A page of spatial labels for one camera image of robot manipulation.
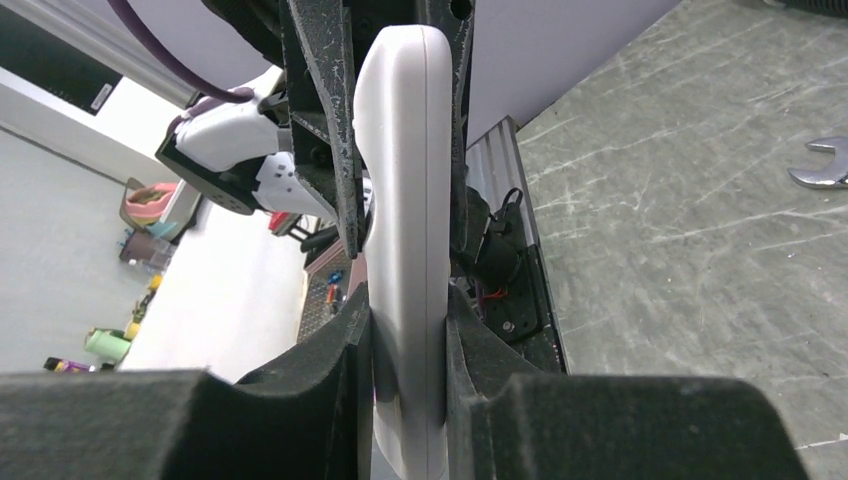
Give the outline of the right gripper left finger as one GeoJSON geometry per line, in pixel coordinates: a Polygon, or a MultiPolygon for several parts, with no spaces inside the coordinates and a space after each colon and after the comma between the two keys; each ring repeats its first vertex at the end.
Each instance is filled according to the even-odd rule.
{"type": "Polygon", "coordinates": [[[1,379],[5,479],[366,479],[371,311],[360,285],[318,332],[229,383],[202,370],[1,379]]]}

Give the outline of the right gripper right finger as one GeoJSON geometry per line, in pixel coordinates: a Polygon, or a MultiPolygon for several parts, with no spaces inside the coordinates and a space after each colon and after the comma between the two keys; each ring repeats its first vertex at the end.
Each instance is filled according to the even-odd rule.
{"type": "Polygon", "coordinates": [[[803,479],[766,396],[738,379],[546,373],[449,291],[453,479],[803,479]]]}

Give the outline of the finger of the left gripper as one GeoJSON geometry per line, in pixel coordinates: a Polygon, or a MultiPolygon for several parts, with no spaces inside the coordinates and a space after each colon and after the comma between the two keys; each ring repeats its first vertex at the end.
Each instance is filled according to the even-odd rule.
{"type": "Polygon", "coordinates": [[[361,251],[362,161],[354,145],[351,11],[343,1],[281,1],[296,174],[335,221],[345,253],[361,251]]]}
{"type": "Polygon", "coordinates": [[[423,0],[417,2],[417,20],[439,29],[447,38],[452,58],[451,197],[460,196],[467,131],[467,90],[474,27],[473,1],[423,0]]]}

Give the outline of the white AC remote control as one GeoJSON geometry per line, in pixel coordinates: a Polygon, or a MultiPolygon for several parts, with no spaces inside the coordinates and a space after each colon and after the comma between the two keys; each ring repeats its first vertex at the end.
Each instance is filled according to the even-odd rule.
{"type": "Polygon", "coordinates": [[[363,245],[373,317],[374,430],[403,479],[446,464],[452,58],[445,35],[395,25],[375,38],[353,100],[374,188],[363,245]]]}

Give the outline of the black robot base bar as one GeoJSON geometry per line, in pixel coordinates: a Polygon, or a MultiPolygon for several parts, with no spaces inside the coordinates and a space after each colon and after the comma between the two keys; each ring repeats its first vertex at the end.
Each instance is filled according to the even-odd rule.
{"type": "Polygon", "coordinates": [[[521,357],[545,372],[567,373],[567,361],[532,213],[524,192],[510,188],[496,207],[467,186],[465,207],[451,215],[464,222],[451,235],[456,275],[470,283],[483,325],[521,357]]]}

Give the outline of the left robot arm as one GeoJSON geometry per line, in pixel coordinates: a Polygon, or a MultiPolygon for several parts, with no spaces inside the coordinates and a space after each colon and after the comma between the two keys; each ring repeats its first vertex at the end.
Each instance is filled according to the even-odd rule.
{"type": "Polygon", "coordinates": [[[464,180],[474,3],[471,1],[210,1],[207,8],[280,68],[268,87],[204,90],[195,112],[177,118],[157,158],[218,205],[261,208],[259,172],[279,151],[294,155],[295,180],[327,209],[346,253],[366,237],[362,177],[354,143],[354,91],[363,64],[388,27],[439,30],[451,53],[451,242],[465,240],[464,180]]]}

